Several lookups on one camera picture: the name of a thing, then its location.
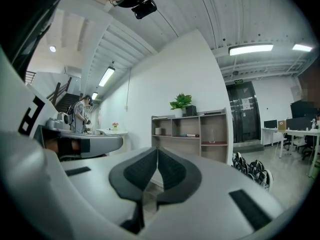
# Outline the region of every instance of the ceiling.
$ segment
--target ceiling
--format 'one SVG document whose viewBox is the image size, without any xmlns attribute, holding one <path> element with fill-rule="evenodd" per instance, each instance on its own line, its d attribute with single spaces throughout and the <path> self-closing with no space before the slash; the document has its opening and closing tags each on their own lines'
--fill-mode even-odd
<svg viewBox="0 0 320 240">
<path fill-rule="evenodd" d="M 82 72 L 88 71 L 86 91 L 96 90 L 99 98 L 145 57 L 156 54 L 194 29 L 202 33 L 215 55 L 226 84 L 236 79 L 297 76 L 318 56 L 319 44 L 310 26 L 290 0 L 154 1 L 158 11 L 137 20 L 130 9 L 112 7 L 106 0 L 81 0 L 112 18 L 90 56 L 83 46 L 90 42 L 94 23 L 91 15 L 85 13 L 76 17 L 59 11 L 44 44 L 70 47 L 80 53 L 82 60 L 89 60 L 82 68 Z M 229 47 L 261 43 L 272 43 L 274 47 L 271 52 L 228 54 Z M 295 51 L 292 50 L 294 44 L 315 49 Z M 96 89 L 113 61 L 115 73 L 105 87 Z M 238 71 L 238 75 L 233 75 L 234 71 Z"/>
</svg>

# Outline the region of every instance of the stair railing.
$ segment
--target stair railing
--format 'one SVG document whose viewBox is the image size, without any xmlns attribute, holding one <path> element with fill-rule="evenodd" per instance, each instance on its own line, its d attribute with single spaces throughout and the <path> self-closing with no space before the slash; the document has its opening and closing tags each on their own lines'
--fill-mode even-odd
<svg viewBox="0 0 320 240">
<path fill-rule="evenodd" d="M 52 92 L 49 96 L 47 96 L 46 98 L 55 106 L 56 105 L 56 101 L 57 98 L 63 93 L 63 92 L 67 92 L 70 82 L 71 82 L 72 77 L 69 78 L 68 82 L 62 86 L 60 82 L 57 83 L 54 92 Z"/>
<path fill-rule="evenodd" d="M 25 72 L 25 77 L 24 77 L 24 82 L 29 83 L 30 85 L 34 81 L 36 73 L 32 71 L 26 71 Z"/>
</svg>

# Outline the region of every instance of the elevator door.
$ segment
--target elevator door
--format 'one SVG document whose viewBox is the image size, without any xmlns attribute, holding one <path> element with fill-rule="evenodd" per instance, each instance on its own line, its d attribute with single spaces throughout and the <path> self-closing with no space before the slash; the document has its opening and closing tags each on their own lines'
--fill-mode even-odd
<svg viewBox="0 0 320 240">
<path fill-rule="evenodd" d="M 232 112 L 233 142 L 260 140 L 260 116 L 252 83 L 229 85 L 226 88 Z"/>
</svg>

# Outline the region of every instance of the ceiling light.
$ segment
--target ceiling light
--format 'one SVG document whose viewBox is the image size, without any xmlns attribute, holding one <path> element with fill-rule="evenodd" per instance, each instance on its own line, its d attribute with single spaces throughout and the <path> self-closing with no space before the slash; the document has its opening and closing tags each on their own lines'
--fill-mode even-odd
<svg viewBox="0 0 320 240">
<path fill-rule="evenodd" d="M 252 45 L 239 45 L 229 48 L 229 55 L 248 54 L 255 52 L 269 52 L 274 47 L 273 44 L 252 44 Z"/>
<path fill-rule="evenodd" d="M 100 83 L 99 83 L 99 86 L 105 86 L 106 82 L 109 80 L 109 78 L 112 76 L 112 74 L 115 72 L 116 70 L 109 66 L 106 70 L 106 72 L 104 73 Z"/>
<path fill-rule="evenodd" d="M 50 51 L 51 51 L 51 52 L 55 53 L 55 52 L 56 52 L 56 50 L 57 50 L 57 49 L 56 49 L 56 47 L 55 47 L 55 46 L 53 46 L 53 45 L 52 45 L 52 46 L 50 46 Z"/>
<path fill-rule="evenodd" d="M 312 50 L 312 47 L 301 45 L 301 44 L 296 44 L 292 50 L 297 50 L 297 51 L 304 51 L 304 52 L 310 52 Z"/>
<path fill-rule="evenodd" d="M 92 94 L 92 100 L 94 101 L 97 96 L 98 96 L 98 93 L 97 93 L 97 92 L 94 92 L 94 93 Z"/>
</svg>

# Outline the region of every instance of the cardboard box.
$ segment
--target cardboard box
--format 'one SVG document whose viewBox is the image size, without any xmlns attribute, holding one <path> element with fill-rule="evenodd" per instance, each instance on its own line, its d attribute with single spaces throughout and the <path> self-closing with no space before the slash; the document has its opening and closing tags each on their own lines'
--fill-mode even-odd
<svg viewBox="0 0 320 240">
<path fill-rule="evenodd" d="M 278 131 L 285 131 L 287 129 L 287 121 L 278 121 Z"/>
</svg>

